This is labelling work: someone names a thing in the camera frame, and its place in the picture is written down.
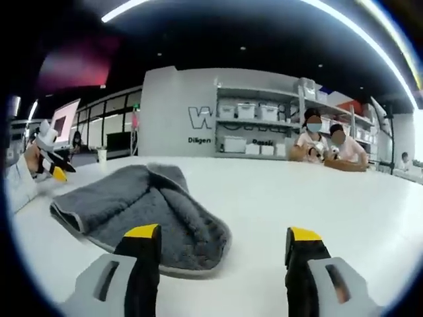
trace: microfiber cloth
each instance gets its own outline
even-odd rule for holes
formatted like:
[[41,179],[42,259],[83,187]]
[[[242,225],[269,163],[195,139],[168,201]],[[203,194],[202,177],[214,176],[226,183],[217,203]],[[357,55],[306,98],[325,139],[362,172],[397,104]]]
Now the microfiber cloth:
[[55,197],[50,211],[109,252],[130,229],[160,224],[160,270],[175,277],[214,273],[231,244],[228,226],[191,197],[177,166],[123,167]]

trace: white wall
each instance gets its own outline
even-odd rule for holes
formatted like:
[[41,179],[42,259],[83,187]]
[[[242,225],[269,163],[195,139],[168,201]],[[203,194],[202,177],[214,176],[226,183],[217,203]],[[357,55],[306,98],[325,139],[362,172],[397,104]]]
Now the white wall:
[[412,114],[396,114],[393,118],[395,140],[395,163],[401,160],[401,154],[407,152],[413,159],[416,152],[416,133]]
[[[138,153],[212,156],[218,83],[225,87],[293,90],[296,80],[287,75],[248,69],[177,71],[175,67],[165,67],[148,71],[141,94]],[[349,100],[339,93],[329,98],[331,104]],[[211,139],[211,143],[190,143],[189,138]]]

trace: pink object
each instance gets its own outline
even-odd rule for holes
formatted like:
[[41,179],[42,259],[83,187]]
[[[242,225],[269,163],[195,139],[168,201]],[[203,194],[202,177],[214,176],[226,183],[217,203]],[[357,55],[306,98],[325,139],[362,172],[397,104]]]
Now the pink object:
[[138,127],[138,116],[136,112],[132,112],[132,127],[133,128]]

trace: ceiling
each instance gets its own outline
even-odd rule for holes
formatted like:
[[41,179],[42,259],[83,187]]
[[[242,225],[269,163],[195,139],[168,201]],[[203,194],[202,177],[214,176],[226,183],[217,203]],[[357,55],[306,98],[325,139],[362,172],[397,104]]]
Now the ceiling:
[[[235,67],[309,77],[360,102],[374,96],[392,104],[395,113],[412,110],[393,72],[367,43],[328,14],[300,0],[152,0],[101,23],[102,15],[124,2],[70,3],[58,9],[60,14],[50,19],[50,27],[45,22],[42,41],[34,42],[35,53],[33,50],[24,64],[31,71],[19,72],[23,84],[15,82],[15,89],[27,96],[23,117],[29,113],[29,101],[41,97],[31,94],[30,86],[46,52],[88,32],[119,34],[124,39],[114,58],[107,88],[78,88],[40,98],[37,117],[51,116],[55,108],[74,98],[82,97],[85,104],[142,85],[146,71],[168,65],[177,69]],[[351,0],[325,2],[371,35],[394,61],[409,87],[417,91],[403,55],[378,23]],[[409,30],[408,36],[419,48],[420,20],[413,24],[410,11],[396,3],[387,1],[387,6],[398,12],[395,18],[405,32]],[[414,14],[418,12],[415,8],[419,7],[414,6]]]

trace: person in background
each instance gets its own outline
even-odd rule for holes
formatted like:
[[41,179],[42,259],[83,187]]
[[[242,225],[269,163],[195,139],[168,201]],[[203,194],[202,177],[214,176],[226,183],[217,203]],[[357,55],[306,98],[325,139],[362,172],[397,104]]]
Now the person in background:
[[398,164],[398,169],[404,172],[408,172],[410,170],[410,167],[411,167],[411,160],[408,158],[408,153],[404,152],[403,154],[401,154],[401,161]]
[[40,149],[31,144],[18,161],[5,171],[5,185],[9,207],[12,213],[22,209],[38,194],[32,174],[38,171]]
[[75,133],[73,134],[73,139],[72,139],[72,150],[71,150],[72,154],[81,152],[81,145],[82,145],[81,132],[75,131]]
[[367,170],[369,164],[367,153],[356,140],[345,134],[342,125],[336,123],[330,127],[330,138],[339,148],[339,153],[337,159],[332,157],[325,160],[325,166],[345,172],[365,172]]
[[330,127],[330,138],[339,147],[341,160],[358,163],[362,166],[369,164],[366,151],[356,140],[345,134],[344,128],[339,123]]
[[303,127],[305,127],[305,131],[298,137],[289,152],[289,160],[320,163],[328,157],[328,142],[319,133],[321,126],[319,110],[308,108],[304,113]]

